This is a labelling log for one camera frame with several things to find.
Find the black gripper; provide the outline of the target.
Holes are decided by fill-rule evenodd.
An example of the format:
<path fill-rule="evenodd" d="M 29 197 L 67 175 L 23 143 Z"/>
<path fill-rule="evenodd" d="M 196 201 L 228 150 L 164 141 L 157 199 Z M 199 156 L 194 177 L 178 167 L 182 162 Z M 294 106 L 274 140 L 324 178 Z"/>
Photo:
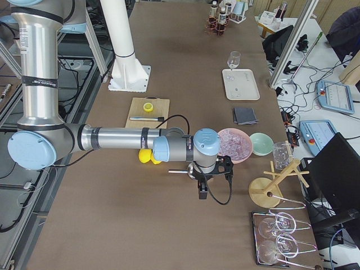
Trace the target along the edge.
<path fill-rule="evenodd" d="M 199 200 L 206 200 L 208 195 L 208 188 L 205 180 L 209 180 L 218 175 L 224 175 L 225 179 L 232 183 L 233 178 L 233 162 L 231 157 L 226 156 L 217 156 L 217 160 L 214 164 L 214 168 L 211 172 L 205 171 L 206 167 L 200 166 L 195 163 L 195 179 L 198 180 L 198 194 Z"/>

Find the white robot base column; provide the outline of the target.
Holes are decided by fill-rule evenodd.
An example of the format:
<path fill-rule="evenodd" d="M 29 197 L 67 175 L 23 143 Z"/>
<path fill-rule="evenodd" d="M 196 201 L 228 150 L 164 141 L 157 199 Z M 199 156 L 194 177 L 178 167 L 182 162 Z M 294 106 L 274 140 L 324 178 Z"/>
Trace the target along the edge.
<path fill-rule="evenodd" d="M 109 90 L 146 92 L 151 67 L 136 58 L 125 2 L 103 0 L 101 7 L 115 53 Z"/>

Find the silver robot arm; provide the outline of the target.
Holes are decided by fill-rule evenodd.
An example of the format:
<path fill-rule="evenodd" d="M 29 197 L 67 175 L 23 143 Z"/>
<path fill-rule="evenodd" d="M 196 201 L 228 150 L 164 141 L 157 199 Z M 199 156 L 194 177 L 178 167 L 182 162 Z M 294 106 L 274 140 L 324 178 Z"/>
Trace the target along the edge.
<path fill-rule="evenodd" d="M 8 140 L 10 157 L 19 166 L 38 170 L 68 154 L 100 149 L 150 149 L 157 161 L 186 161 L 197 181 L 199 198 L 211 194 L 208 180 L 216 175 L 232 182 L 233 164 L 220 156 L 220 138 L 209 128 L 193 136 L 178 128 L 104 128 L 68 124 L 58 111 L 57 33 L 86 29 L 84 1 L 12 1 L 19 25 L 24 113 Z"/>

